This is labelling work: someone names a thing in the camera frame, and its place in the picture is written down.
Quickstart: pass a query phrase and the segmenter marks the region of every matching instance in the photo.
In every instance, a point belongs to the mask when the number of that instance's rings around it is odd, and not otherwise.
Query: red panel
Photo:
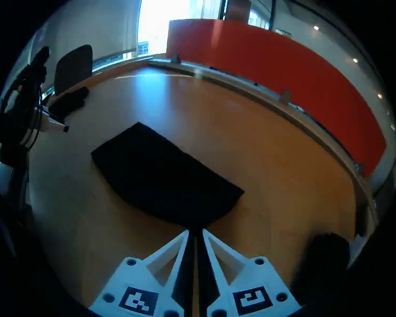
[[[171,21],[167,56],[250,79],[280,94],[318,120],[371,175],[386,143],[368,104],[335,67],[305,46],[245,23]]]

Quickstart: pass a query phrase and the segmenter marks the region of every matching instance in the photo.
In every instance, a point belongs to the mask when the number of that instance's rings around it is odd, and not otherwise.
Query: black cable
[[[32,144],[29,146],[29,148],[27,149],[27,151],[29,152],[32,147],[34,146],[36,139],[38,139],[39,136],[39,131],[41,130],[41,125],[42,125],[42,111],[43,111],[43,106],[42,106],[42,91],[41,88],[39,87],[39,106],[37,107],[38,111],[39,111],[39,123],[38,126],[36,128],[36,135],[35,138],[33,139]]]
[[[39,117],[39,113],[38,113],[38,112],[39,112],[39,109],[38,109],[38,111],[36,111],[36,114],[35,114],[35,121],[33,122],[33,125],[32,125],[32,127],[31,127],[31,129],[30,129],[29,136],[28,136],[27,139],[22,143],[22,146],[25,146],[25,145],[29,142],[30,138],[32,137],[34,127],[35,127],[36,123],[38,122],[38,117]]]

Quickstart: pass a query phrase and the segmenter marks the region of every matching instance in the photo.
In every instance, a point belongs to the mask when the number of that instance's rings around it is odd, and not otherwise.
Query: black object
[[[228,213],[244,193],[141,123],[94,150],[92,158],[125,201],[191,229]]]
[[[248,306],[242,305],[243,299],[245,299],[245,301],[256,300],[257,292],[260,292],[262,294],[264,300],[262,300],[256,304],[252,304],[252,305],[248,305]],[[253,312],[257,312],[257,311],[266,309],[273,305],[273,302],[271,301],[270,297],[268,296],[267,291],[265,290],[264,286],[252,288],[250,290],[235,292],[235,293],[233,293],[233,298],[234,298],[234,303],[236,305],[237,313],[239,314],[239,316],[251,314]]]
[[[74,92],[68,92],[49,107],[49,112],[56,116],[59,121],[64,122],[64,119],[69,114],[85,105],[84,99],[88,94],[89,89],[86,87],[79,88]]]
[[[300,305],[329,293],[344,276],[349,263],[349,243],[329,233],[316,235],[306,248],[291,292]]]
[[[64,55],[54,78],[56,96],[92,76],[92,46],[83,45]]]

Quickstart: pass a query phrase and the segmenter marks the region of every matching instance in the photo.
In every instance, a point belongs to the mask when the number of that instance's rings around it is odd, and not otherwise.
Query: wooden table
[[[125,203],[91,160],[92,150],[138,121],[244,189],[208,229],[247,257],[266,256],[286,284],[314,233],[353,238],[351,179],[303,131],[213,83],[138,69],[91,88],[85,107],[67,118],[68,133],[41,133],[30,155],[39,236],[85,306],[124,257],[145,258],[184,230]]]

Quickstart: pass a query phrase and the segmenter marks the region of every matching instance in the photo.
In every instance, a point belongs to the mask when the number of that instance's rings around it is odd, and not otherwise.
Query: black towel
[[[92,159],[126,202],[190,229],[227,214],[244,193],[141,123],[95,149]]]

